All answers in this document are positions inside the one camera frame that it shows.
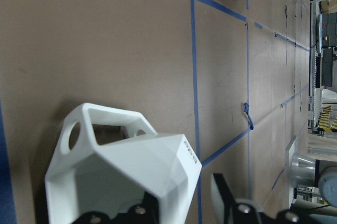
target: screw head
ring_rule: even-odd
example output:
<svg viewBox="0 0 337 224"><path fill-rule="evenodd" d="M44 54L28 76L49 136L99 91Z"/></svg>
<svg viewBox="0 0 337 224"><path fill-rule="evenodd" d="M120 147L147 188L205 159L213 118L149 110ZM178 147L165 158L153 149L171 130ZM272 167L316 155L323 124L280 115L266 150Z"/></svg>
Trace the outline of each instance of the screw head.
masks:
<svg viewBox="0 0 337 224"><path fill-rule="evenodd" d="M100 224L102 222L102 219L98 216L92 215L90 219L90 224Z"/></svg>
<svg viewBox="0 0 337 224"><path fill-rule="evenodd" d="M286 218L286 220L291 221L291 222L299 222L300 221L300 218L293 212L287 212L285 214L285 218Z"/></svg>
<svg viewBox="0 0 337 224"><path fill-rule="evenodd" d="M240 204L237 209L242 213L250 213L251 208L245 204Z"/></svg>
<svg viewBox="0 0 337 224"><path fill-rule="evenodd" d="M146 214L146 209L144 207L141 207L141 206L136 206L135 213L138 214L138 215L144 215L144 214Z"/></svg>

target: metal cylinder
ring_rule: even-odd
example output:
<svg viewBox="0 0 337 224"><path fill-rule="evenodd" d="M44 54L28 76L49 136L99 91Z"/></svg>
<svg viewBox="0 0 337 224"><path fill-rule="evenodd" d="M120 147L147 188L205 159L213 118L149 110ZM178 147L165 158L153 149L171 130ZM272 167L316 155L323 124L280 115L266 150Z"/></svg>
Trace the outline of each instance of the metal cylinder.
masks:
<svg viewBox="0 0 337 224"><path fill-rule="evenodd" d="M334 162L330 165L322 171L318 187L323 199L337 207L337 166Z"/></svg>
<svg viewBox="0 0 337 224"><path fill-rule="evenodd" d="M290 167L293 187L315 186L315 165L315 159L297 153L294 154Z"/></svg>

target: circular hole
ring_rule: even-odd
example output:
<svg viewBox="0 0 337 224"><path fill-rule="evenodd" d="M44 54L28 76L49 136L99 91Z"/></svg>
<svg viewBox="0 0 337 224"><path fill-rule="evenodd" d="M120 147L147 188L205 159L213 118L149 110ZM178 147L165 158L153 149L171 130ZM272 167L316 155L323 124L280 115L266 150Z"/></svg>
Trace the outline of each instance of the circular hole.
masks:
<svg viewBox="0 0 337 224"><path fill-rule="evenodd" d="M70 133L69 136L69 149L72 150L78 140L78 137L80 135L80 130L81 130L81 124L76 123Z"/></svg>
<svg viewBox="0 0 337 224"><path fill-rule="evenodd" d="M143 130L140 129L140 130L137 131L136 135L141 136L141 135L146 135L146 133Z"/></svg>

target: yellow and black caution tape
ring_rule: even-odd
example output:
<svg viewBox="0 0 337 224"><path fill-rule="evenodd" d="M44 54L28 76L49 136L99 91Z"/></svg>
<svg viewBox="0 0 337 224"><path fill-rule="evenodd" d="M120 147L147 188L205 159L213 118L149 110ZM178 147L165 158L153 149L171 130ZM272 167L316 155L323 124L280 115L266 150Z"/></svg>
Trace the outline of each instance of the yellow and black caution tape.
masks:
<svg viewBox="0 0 337 224"><path fill-rule="evenodd" d="M332 129L330 129L330 122L329 122L330 121L330 111L331 111L331 106L327 106L323 108L323 112L320 116L319 123L318 123L319 131L332 132Z"/></svg>
<svg viewBox="0 0 337 224"><path fill-rule="evenodd" d="M335 118L335 120L333 121L330 129L332 132L337 132L337 118Z"/></svg>

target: brown cardboard floor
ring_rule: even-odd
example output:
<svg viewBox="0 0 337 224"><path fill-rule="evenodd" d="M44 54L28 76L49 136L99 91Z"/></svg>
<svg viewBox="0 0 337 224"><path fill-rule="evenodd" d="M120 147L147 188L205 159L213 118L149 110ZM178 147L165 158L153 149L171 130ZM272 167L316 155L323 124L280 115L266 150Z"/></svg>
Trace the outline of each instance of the brown cardboard floor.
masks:
<svg viewBox="0 0 337 224"><path fill-rule="evenodd" d="M45 223L43 178L63 118L84 102L139 111L158 132L186 135L203 163L186 223L215 223L213 172L270 216L287 207L284 151L293 135L302 149L307 139L309 0L0 2L18 223Z"/></svg>

